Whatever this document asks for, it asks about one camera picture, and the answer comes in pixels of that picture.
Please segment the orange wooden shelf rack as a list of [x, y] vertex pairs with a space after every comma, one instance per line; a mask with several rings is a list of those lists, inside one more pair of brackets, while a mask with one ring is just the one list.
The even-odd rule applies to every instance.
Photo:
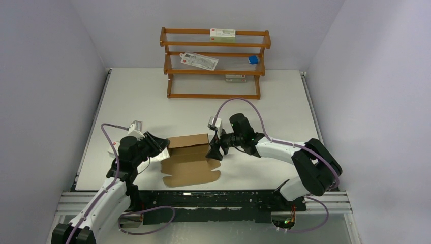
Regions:
[[261, 98], [260, 78], [265, 76], [265, 51], [271, 48], [268, 30], [161, 29], [163, 72], [168, 76], [168, 98], [229, 99], [234, 94], [191, 94], [173, 90], [175, 75], [217, 75], [245, 81], [251, 77], [255, 91], [242, 98]]

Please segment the brown cardboard box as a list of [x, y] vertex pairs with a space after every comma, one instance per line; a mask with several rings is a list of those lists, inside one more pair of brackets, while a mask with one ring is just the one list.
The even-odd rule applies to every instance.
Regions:
[[208, 159], [210, 150], [207, 134], [195, 134], [168, 138], [169, 157], [161, 160], [163, 183], [170, 188], [186, 187], [217, 181], [219, 160]]

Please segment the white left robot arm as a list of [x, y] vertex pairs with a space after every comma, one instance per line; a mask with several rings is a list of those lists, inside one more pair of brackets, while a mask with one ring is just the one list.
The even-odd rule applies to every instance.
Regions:
[[128, 135], [114, 146], [115, 159], [106, 180], [86, 207], [67, 224], [57, 224], [51, 243], [102, 243], [123, 212], [142, 206], [134, 180], [138, 166], [162, 153], [169, 139], [149, 132]]

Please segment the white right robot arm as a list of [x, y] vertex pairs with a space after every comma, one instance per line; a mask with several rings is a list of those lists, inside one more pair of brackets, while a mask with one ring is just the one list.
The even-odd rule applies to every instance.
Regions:
[[274, 204], [279, 210], [287, 210], [294, 200], [306, 195], [322, 196], [332, 187], [337, 186], [343, 170], [323, 143], [312, 138], [304, 143], [294, 143], [269, 139], [264, 133], [255, 132], [248, 119], [242, 113], [230, 117], [233, 132], [227, 133], [220, 118], [211, 117], [209, 129], [214, 131], [208, 159], [221, 161], [235, 148], [257, 158], [270, 158], [293, 165], [297, 177], [288, 179], [276, 188], [278, 194]]

